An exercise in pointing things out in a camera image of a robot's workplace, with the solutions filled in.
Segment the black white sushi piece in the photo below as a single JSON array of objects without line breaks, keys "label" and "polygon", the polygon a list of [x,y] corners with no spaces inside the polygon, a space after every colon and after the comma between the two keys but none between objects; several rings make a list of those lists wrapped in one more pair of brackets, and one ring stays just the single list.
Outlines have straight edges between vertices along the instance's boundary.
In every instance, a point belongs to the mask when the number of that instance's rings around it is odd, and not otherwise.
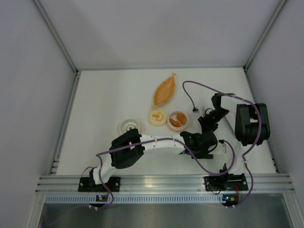
[{"label": "black white sushi piece", "polygon": [[129,124],[129,125],[127,125],[127,127],[126,127],[126,131],[129,131],[129,130],[131,130],[131,129],[135,129],[136,127],[133,125],[133,124]]}]

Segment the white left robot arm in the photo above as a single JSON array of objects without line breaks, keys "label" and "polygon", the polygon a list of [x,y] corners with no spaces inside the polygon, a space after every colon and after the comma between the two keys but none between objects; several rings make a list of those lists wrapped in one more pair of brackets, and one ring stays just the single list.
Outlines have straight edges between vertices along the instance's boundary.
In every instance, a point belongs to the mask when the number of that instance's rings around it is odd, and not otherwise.
[{"label": "white left robot arm", "polygon": [[95,185],[107,183],[117,170],[135,165],[147,154],[187,154],[195,159],[212,159],[210,154],[218,145],[212,131],[189,133],[182,131],[176,135],[152,136],[131,129],[112,141],[108,151],[96,156],[100,165],[90,171],[90,181]]}]

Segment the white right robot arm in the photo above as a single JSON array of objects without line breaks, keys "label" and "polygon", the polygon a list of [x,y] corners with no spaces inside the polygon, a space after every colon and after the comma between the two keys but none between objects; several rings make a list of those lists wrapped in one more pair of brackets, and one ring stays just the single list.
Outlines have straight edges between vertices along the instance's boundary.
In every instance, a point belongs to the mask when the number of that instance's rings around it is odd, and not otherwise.
[{"label": "white right robot arm", "polygon": [[198,118],[202,132],[214,132],[218,122],[228,114],[228,124],[233,130],[235,138],[247,149],[242,154],[245,168],[248,167],[246,156],[255,146],[261,145],[270,137],[270,123],[267,105],[253,103],[235,94],[215,93],[211,98],[214,109]]}]

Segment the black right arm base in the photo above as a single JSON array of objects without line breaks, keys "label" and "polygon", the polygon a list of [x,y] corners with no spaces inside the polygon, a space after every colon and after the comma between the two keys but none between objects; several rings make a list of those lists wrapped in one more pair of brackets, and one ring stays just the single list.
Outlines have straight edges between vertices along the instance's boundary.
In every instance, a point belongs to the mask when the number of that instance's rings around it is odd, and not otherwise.
[{"label": "black right arm base", "polygon": [[247,180],[244,174],[225,174],[221,176],[206,176],[203,178],[206,191],[219,193],[222,191],[246,191]]}]

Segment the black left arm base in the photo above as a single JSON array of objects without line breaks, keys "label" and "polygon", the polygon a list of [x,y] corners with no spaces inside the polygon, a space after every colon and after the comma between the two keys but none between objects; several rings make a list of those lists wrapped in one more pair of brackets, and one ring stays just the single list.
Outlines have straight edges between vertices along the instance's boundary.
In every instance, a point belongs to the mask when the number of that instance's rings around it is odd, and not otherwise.
[{"label": "black left arm base", "polygon": [[[120,177],[111,177],[105,185],[111,192],[119,192],[120,180]],[[81,177],[78,192],[107,192],[107,190],[102,184],[96,185],[90,177]]]}]

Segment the cream bowl pink base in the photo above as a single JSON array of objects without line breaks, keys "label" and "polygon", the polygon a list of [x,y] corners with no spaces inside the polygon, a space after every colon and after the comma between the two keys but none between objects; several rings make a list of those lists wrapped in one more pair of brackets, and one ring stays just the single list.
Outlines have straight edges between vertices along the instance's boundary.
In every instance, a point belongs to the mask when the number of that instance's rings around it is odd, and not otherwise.
[{"label": "cream bowl pink base", "polygon": [[[179,128],[172,126],[170,121],[169,121],[169,119],[174,119],[174,120],[178,121],[177,118],[176,118],[177,113],[183,113],[185,115],[186,119],[187,119],[187,123],[185,125],[181,124],[181,127],[179,127]],[[173,111],[168,115],[167,124],[174,131],[183,131],[187,128],[187,126],[189,124],[189,118],[186,115],[186,113],[184,113],[182,111]]]}]

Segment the cream lid orange smiley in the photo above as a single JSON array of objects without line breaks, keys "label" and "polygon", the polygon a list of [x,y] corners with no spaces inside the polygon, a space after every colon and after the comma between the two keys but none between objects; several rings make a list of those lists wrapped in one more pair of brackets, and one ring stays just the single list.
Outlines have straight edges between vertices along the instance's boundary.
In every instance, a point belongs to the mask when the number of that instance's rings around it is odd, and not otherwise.
[{"label": "cream lid orange smiley", "polygon": [[168,113],[162,108],[152,108],[148,115],[147,120],[150,125],[160,127],[166,124]]}]

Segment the orange boat-shaped dish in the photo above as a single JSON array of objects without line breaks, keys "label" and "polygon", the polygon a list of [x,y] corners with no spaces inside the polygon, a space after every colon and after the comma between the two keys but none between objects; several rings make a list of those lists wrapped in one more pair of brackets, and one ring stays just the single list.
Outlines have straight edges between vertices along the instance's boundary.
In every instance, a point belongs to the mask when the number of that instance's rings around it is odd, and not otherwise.
[{"label": "orange boat-shaped dish", "polygon": [[155,90],[153,95],[153,108],[164,105],[173,97],[176,89],[176,81],[175,76],[176,73],[172,73],[172,75],[164,80]]}]

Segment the cream bowl orange base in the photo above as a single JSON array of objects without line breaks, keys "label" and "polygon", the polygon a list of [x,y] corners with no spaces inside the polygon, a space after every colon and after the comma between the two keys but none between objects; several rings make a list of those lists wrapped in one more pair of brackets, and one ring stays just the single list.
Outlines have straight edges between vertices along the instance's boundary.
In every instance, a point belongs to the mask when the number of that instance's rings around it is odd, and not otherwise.
[{"label": "cream bowl orange base", "polygon": [[140,122],[138,120],[134,119],[134,118],[127,118],[127,119],[123,120],[119,125],[120,134],[123,134],[123,133],[127,132],[126,127],[129,124],[133,124],[136,127],[135,129],[137,129],[138,132],[141,132]]}]

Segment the aluminium mounting rail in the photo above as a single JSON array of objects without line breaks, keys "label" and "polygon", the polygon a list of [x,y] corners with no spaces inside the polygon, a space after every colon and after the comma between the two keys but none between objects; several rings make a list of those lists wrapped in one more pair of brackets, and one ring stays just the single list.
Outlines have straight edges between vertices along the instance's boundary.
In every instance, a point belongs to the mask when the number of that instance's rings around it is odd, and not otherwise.
[{"label": "aluminium mounting rail", "polygon": [[[205,193],[204,175],[122,175],[120,191],[125,194]],[[294,191],[288,174],[245,175],[252,193],[285,193]],[[80,176],[51,175],[38,180],[36,193],[78,193]]]}]

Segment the right aluminium frame post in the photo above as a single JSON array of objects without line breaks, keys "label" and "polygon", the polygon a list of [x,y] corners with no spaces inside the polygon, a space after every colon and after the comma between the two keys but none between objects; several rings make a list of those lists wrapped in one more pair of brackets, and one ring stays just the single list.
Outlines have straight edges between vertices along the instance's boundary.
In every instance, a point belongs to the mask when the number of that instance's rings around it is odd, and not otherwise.
[{"label": "right aluminium frame post", "polygon": [[280,16],[281,12],[283,11],[284,7],[288,3],[288,0],[280,0],[276,5],[274,11],[271,13],[268,22],[266,23],[257,43],[255,44],[252,52],[250,53],[245,65],[243,66],[243,70],[247,73],[248,69],[250,68],[252,62],[254,61],[256,55],[258,54],[259,50],[261,49],[263,43],[265,42],[267,36],[269,35],[270,31],[272,30],[273,26],[275,25],[278,17]]}]

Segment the aluminium frame post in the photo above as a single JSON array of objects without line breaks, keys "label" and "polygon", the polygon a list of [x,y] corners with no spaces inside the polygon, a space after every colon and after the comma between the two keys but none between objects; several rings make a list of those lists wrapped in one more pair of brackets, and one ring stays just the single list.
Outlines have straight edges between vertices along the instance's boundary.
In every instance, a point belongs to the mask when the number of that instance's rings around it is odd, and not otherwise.
[{"label": "aluminium frame post", "polygon": [[59,33],[57,32],[56,28],[54,27],[47,11],[43,7],[42,3],[40,0],[31,0],[34,8],[37,10],[38,14],[42,18],[43,22],[45,23],[48,31],[50,32],[53,40],[55,41],[56,45],[58,46],[59,50],[61,51],[64,59],[67,61],[69,67],[72,69],[75,75],[78,74],[78,69],[73,62],[64,42],[62,41]]},{"label": "aluminium frame post", "polygon": [[247,73],[248,69],[250,68],[252,62],[254,61],[256,55],[258,54],[259,50],[261,49],[263,43],[265,42],[267,36],[269,35],[270,31],[272,30],[273,26],[275,25],[278,17],[280,16],[281,12],[283,11],[284,7],[288,3],[288,0],[280,0],[276,5],[274,11],[271,13],[268,22],[266,23],[257,43],[255,44],[252,52],[250,53],[245,65],[243,66],[243,70]]}]

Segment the left aluminium frame post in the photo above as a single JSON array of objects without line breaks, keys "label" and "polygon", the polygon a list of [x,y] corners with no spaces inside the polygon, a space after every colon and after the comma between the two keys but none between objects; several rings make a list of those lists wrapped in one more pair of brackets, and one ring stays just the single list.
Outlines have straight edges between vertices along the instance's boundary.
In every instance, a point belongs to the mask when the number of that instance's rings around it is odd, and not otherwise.
[{"label": "left aluminium frame post", "polygon": [[40,0],[31,0],[34,8],[37,10],[38,14],[42,18],[43,22],[45,23],[48,31],[50,32],[53,40],[55,41],[56,45],[58,46],[59,50],[61,51],[64,59],[67,61],[69,67],[72,69],[75,75],[78,74],[78,69],[73,62],[64,42],[62,41],[59,33],[57,32],[56,28],[54,27],[47,11],[43,7],[42,3]]}]

